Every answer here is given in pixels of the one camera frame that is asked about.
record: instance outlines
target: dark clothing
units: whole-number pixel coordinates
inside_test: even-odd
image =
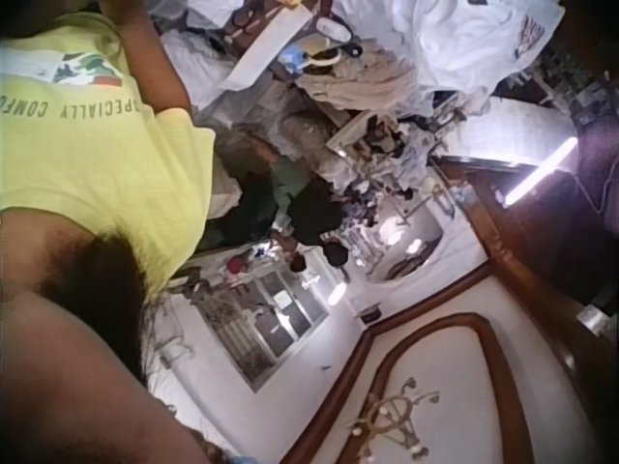
[[[331,201],[331,192],[322,179],[312,180],[290,201],[286,211],[294,228],[292,236],[302,245],[322,245],[320,236],[338,230],[343,222],[340,203]]]
[[[224,217],[208,220],[197,252],[220,247],[240,247],[269,237],[278,213],[269,176],[249,173],[239,182],[239,204]]]

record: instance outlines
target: window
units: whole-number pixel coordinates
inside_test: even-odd
[[[233,287],[214,289],[199,281],[184,295],[255,392],[328,315],[309,286],[281,264]]]

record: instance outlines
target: ceiling light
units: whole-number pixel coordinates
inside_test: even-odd
[[[331,306],[337,305],[344,296],[344,293],[346,293],[346,288],[348,288],[348,285],[345,283],[339,283],[338,286],[333,289],[331,295],[329,295],[329,300],[327,300],[327,303]]]
[[[408,254],[417,254],[417,252],[421,249],[423,242],[419,239],[415,239],[415,241],[410,245],[410,247],[406,250]]]
[[[401,230],[399,230],[397,232],[394,232],[389,237],[387,237],[387,245],[389,247],[392,246],[392,245],[395,245],[397,242],[399,242],[401,240],[402,235],[404,235],[404,232],[401,231]]]
[[[512,206],[520,198],[526,195],[530,189],[536,186],[545,176],[553,172],[559,163],[572,152],[577,144],[578,139],[576,137],[568,138],[563,145],[561,145],[556,152],[545,159],[544,162],[540,164],[529,177],[527,177],[519,186],[508,193],[505,197],[505,206]]]

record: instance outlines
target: plastic bag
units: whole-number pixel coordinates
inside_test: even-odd
[[[224,92],[220,83],[230,74],[234,63],[221,58],[202,37],[172,29],[162,35],[162,43],[198,111]]]
[[[187,24],[198,29],[221,29],[243,0],[146,0],[148,13],[175,20],[188,12]]]

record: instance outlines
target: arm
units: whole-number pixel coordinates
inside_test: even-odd
[[[143,0],[102,0],[100,5],[118,27],[142,100],[156,113],[181,108],[191,114],[185,85],[165,54]]]

